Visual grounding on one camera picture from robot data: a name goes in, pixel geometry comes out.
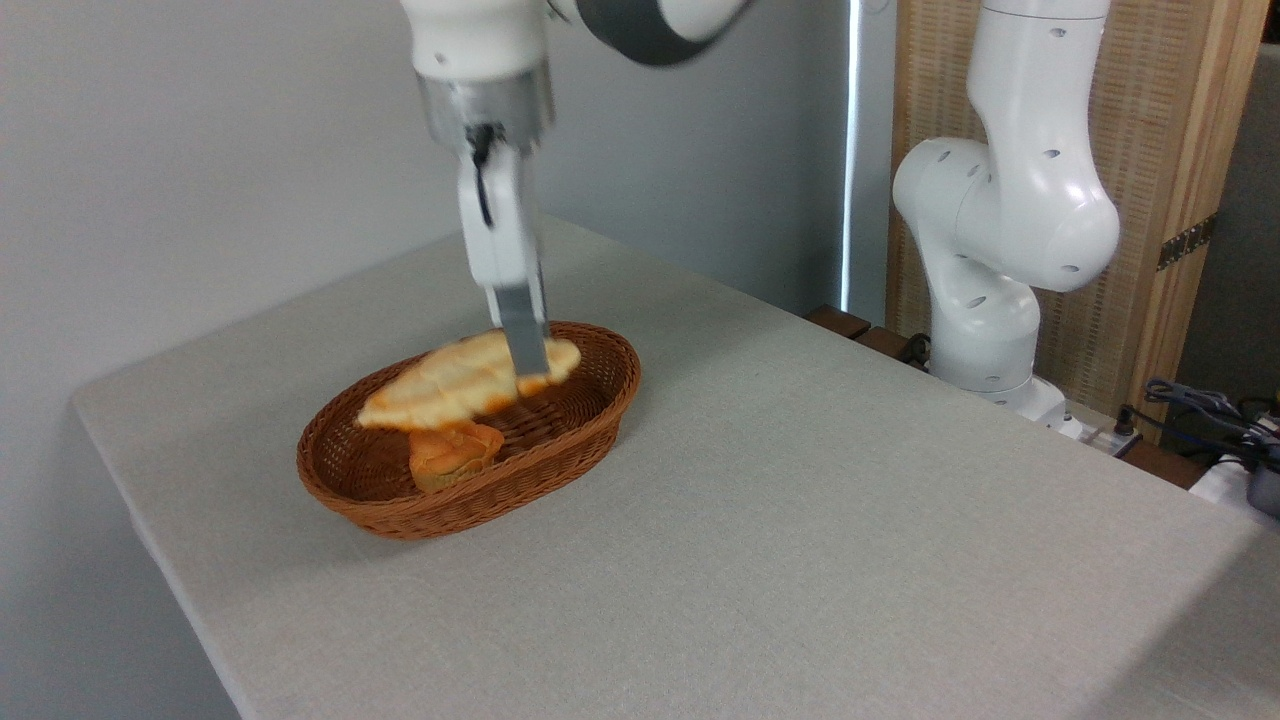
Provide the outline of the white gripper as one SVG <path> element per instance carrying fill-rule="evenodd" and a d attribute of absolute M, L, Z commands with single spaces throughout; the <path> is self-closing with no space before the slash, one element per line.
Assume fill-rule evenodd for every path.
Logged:
<path fill-rule="evenodd" d="M 468 266 L 486 288 L 515 374 L 547 375 L 545 309 L 534 292 L 540 282 L 540 241 L 531 159 L 498 143 L 483 167 L 462 160 L 457 190 Z"/>

